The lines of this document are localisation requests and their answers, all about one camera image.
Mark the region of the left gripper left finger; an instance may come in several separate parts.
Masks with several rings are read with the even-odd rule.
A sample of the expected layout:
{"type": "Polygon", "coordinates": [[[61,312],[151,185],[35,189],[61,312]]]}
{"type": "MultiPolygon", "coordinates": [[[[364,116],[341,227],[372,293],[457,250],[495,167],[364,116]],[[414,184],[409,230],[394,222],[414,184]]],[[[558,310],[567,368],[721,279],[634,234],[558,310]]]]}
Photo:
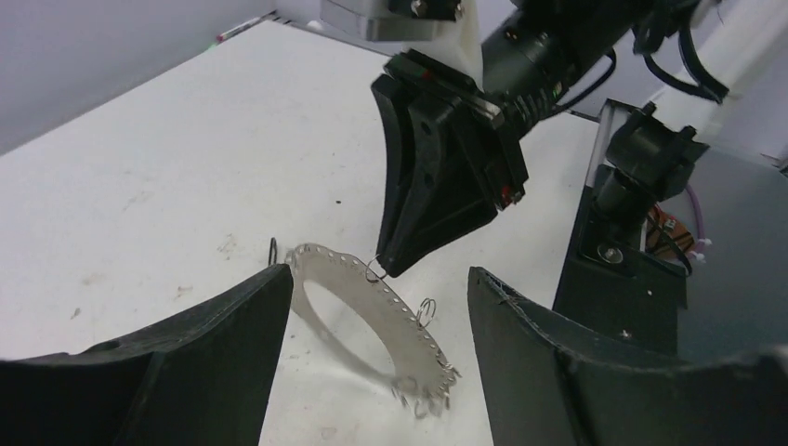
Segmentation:
{"type": "Polygon", "coordinates": [[[82,353],[2,361],[2,443],[258,444],[293,288],[274,265],[82,353]]]}

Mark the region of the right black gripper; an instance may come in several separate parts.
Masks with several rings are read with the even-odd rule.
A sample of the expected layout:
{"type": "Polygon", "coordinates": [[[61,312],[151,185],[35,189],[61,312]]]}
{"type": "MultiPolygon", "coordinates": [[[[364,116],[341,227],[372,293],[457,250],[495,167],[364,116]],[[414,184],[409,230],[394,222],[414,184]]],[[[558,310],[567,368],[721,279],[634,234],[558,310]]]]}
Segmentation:
{"type": "Polygon", "coordinates": [[[386,144],[376,252],[398,277],[517,203],[528,171],[503,103],[415,50],[371,85],[386,144]]]}

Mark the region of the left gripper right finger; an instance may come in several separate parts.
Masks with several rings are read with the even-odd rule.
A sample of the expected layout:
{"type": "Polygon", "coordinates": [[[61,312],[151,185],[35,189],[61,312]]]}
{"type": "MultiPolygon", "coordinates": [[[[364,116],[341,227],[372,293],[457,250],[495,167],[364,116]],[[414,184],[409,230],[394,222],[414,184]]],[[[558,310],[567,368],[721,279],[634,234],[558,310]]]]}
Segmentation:
{"type": "Polygon", "coordinates": [[[690,364],[598,334],[487,269],[467,304],[496,445],[783,445],[783,348],[690,364]]]}

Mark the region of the large silver keyring with keys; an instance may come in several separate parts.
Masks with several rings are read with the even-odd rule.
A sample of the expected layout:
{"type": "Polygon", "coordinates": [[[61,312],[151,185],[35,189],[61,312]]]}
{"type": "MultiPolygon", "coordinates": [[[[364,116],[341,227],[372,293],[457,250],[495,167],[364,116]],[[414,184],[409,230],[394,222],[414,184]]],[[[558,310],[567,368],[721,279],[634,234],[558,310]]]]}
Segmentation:
{"type": "Polygon", "coordinates": [[[413,311],[369,265],[349,253],[317,243],[289,250],[284,263],[293,276],[291,310],[353,373],[382,386],[418,420],[440,417],[450,409],[451,390],[461,374],[449,362],[437,339],[413,311]],[[346,347],[321,319],[305,289],[315,282],[353,310],[375,333],[393,361],[384,374],[346,347]]]}

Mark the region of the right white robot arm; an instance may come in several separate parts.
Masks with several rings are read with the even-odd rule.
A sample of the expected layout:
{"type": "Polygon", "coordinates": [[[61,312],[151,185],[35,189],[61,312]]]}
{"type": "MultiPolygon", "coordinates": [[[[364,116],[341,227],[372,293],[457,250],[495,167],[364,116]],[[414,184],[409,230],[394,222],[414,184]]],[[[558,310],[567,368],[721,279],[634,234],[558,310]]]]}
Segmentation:
{"type": "Polygon", "coordinates": [[[386,186],[375,260],[390,277],[491,223],[525,193],[521,140],[575,104],[568,97],[601,59],[632,34],[633,53],[663,82],[637,110],[636,133],[669,112],[671,97],[691,114],[670,140],[691,141],[765,65],[787,36],[787,5],[755,2],[777,25],[728,25],[702,47],[693,27],[707,1],[518,1],[485,39],[471,1],[389,1],[408,21],[435,21],[441,37],[410,42],[384,66],[371,90],[386,143],[386,186]]]}

